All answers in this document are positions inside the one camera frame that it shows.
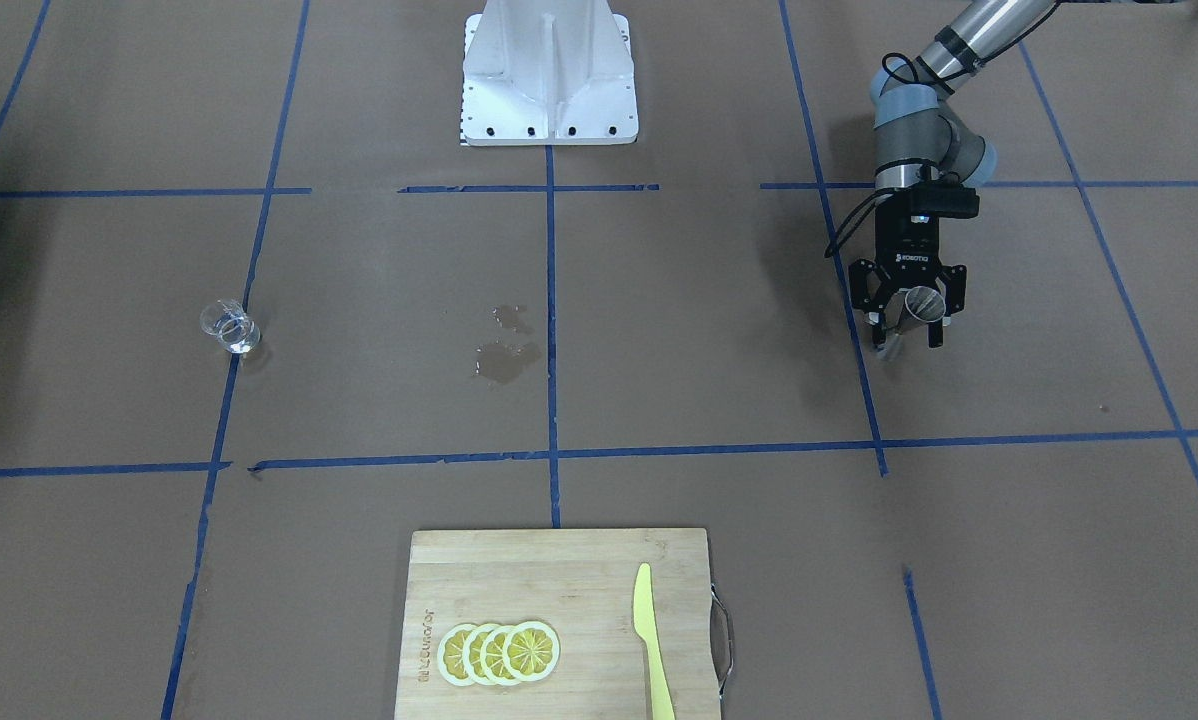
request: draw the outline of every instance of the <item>white bracket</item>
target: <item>white bracket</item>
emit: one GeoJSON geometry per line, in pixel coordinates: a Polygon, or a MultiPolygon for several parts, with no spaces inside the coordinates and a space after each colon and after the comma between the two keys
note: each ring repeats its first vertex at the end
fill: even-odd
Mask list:
{"type": "Polygon", "coordinates": [[[622,145],[639,137],[630,22],[607,0],[488,0],[466,20],[466,145],[622,145]]]}

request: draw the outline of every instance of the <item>blue joint cap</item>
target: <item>blue joint cap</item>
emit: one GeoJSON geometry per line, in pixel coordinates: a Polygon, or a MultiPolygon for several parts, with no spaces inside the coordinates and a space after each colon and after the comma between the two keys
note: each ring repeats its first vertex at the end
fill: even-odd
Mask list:
{"type": "Polygon", "coordinates": [[[996,145],[991,141],[986,141],[986,155],[982,155],[982,161],[978,163],[978,169],[973,170],[973,174],[968,176],[964,181],[964,187],[982,187],[988,183],[993,176],[996,176],[996,168],[998,167],[998,150],[996,145]]]}
{"type": "MultiPolygon", "coordinates": [[[[906,67],[906,63],[904,61],[901,61],[901,58],[888,59],[888,68],[891,69],[893,72],[897,72],[897,69],[901,69],[903,67],[906,67]]],[[[890,79],[891,78],[888,77],[888,73],[883,72],[883,68],[879,68],[879,72],[875,73],[875,78],[872,79],[872,81],[870,81],[870,101],[872,102],[879,101],[879,96],[883,95],[883,86],[888,85],[888,81],[890,81],[890,79]]]]}
{"type": "Polygon", "coordinates": [[[937,109],[937,91],[927,85],[902,85],[879,96],[875,102],[875,128],[897,117],[937,109]]]}

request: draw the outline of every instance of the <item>lemon slice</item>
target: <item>lemon slice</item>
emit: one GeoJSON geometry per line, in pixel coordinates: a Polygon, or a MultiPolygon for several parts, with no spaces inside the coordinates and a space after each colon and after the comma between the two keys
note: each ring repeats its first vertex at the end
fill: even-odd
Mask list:
{"type": "Polygon", "coordinates": [[[461,649],[471,630],[474,630],[474,625],[462,623],[448,630],[442,641],[438,641],[438,652],[442,653],[438,658],[438,673],[458,688],[474,685],[474,679],[466,673],[466,666],[461,665],[461,649]]]}
{"type": "Polygon", "coordinates": [[[506,641],[515,631],[515,625],[502,625],[488,634],[479,654],[479,674],[485,676],[494,685],[512,686],[520,680],[506,668],[506,641]]]}
{"type": "Polygon", "coordinates": [[[480,685],[494,685],[491,680],[480,674],[479,661],[483,659],[484,641],[488,634],[502,627],[500,623],[484,623],[472,629],[461,642],[461,666],[466,670],[466,676],[480,685]]]}
{"type": "Polygon", "coordinates": [[[508,634],[502,660],[516,680],[543,679],[559,661],[559,635],[539,621],[520,623],[508,634]]]}

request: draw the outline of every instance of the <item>wooden cutting board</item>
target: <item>wooden cutting board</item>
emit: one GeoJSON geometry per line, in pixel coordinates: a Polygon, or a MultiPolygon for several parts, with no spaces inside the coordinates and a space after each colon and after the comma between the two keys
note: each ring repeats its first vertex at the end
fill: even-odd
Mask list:
{"type": "Polygon", "coordinates": [[[676,720],[719,720],[704,530],[424,530],[412,536],[397,720],[651,719],[631,618],[640,562],[676,720]],[[537,683],[456,686],[438,641],[461,623],[544,621],[559,661],[537,683]]]}

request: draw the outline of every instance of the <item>knife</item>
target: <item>knife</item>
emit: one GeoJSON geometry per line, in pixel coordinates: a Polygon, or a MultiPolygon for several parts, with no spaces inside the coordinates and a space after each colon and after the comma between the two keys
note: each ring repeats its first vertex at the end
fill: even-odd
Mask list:
{"type": "Polygon", "coordinates": [[[653,569],[645,562],[635,575],[635,633],[648,648],[648,683],[653,696],[653,720],[674,720],[671,688],[662,666],[662,647],[657,641],[657,615],[653,610],[653,569]]]}

